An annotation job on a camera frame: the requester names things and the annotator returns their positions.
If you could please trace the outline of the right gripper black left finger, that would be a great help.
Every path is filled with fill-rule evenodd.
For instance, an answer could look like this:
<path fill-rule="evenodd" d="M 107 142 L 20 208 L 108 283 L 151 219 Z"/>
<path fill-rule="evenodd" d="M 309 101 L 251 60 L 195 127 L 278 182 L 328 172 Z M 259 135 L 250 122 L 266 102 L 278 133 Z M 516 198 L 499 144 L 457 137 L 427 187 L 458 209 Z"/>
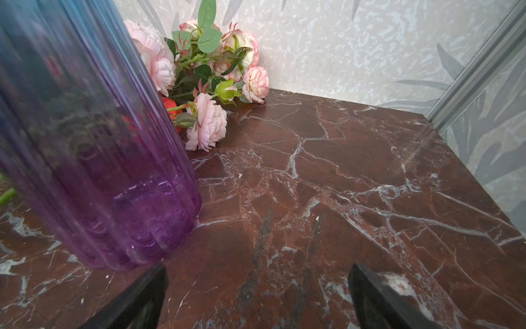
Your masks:
<path fill-rule="evenodd" d="M 168 288 L 167 269 L 157 264 L 80 326 L 89 328 L 156 329 Z"/>

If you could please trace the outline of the pink rose stem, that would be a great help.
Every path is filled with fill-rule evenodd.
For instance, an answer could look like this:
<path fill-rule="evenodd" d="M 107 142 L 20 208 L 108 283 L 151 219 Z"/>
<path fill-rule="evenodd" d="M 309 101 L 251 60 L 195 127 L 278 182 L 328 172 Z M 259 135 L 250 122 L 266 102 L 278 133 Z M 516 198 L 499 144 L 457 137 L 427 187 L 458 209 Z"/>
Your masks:
<path fill-rule="evenodd" d="M 131 20 L 124 24 L 157 92 L 168 97 L 175 83 L 175 57 L 167 42 L 153 28 Z"/>
<path fill-rule="evenodd" d="M 240 82 L 258 66 L 259 42 L 231 23 L 226 32 L 215 25 L 216 1 L 202 1 L 197 18 L 182 23 L 165 41 L 175 56 L 176 75 L 192 72 L 202 82 L 212 79 Z"/>
<path fill-rule="evenodd" d="M 241 90 L 234 85 L 233 80 L 219 83 L 213 94 L 195 91 L 195 99 L 176 109 L 183 113 L 172 121 L 175 127 L 185 128 L 187 141 L 185 149 L 188 151 L 203 150 L 209 152 L 216 144 L 225 138 L 227 132 L 227 111 L 217 103 L 232 101 L 235 98 L 249 103 L 263 104 L 270 89 L 266 71 L 254 71 L 247 75 Z"/>

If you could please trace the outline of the red rose stem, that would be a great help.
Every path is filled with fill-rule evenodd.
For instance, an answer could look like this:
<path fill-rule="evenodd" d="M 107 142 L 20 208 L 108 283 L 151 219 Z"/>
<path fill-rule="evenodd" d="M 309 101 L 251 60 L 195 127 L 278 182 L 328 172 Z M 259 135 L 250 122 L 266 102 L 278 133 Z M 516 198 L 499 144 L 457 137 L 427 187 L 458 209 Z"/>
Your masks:
<path fill-rule="evenodd" d="M 176 116 L 183 113 L 183 110 L 181 109 L 176 109 L 176 110 L 173 109 L 173 108 L 177 108 L 178 105 L 173 100 L 169 99 L 168 97 L 162 97 L 162 102 L 168 112 L 168 115 L 170 116 L 171 121 L 174 121 Z"/>

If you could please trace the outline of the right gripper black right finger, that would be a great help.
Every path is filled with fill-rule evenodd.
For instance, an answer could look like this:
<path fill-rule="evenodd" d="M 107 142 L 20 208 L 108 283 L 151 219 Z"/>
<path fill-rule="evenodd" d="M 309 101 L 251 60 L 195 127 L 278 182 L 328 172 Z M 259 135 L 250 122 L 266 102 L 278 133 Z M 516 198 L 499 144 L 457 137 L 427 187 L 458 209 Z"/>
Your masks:
<path fill-rule="evenodd" d="M 348 285 L 361 328 L 440 328 L 427 319 L 379 276 L 361 263 L 353 264 Z"/>

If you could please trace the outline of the purple ribbed glass vase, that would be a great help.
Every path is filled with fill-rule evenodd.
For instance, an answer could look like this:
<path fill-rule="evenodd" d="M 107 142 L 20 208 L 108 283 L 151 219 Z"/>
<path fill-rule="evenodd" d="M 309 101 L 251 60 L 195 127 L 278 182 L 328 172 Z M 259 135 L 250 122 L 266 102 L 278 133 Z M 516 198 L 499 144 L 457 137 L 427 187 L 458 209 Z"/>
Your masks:
<path fill-rule="evenodd" d="M 113 2 L 1 2 L 1 172 L 91 267 L 156 263 L 193 229 L 196 174 Z"/>

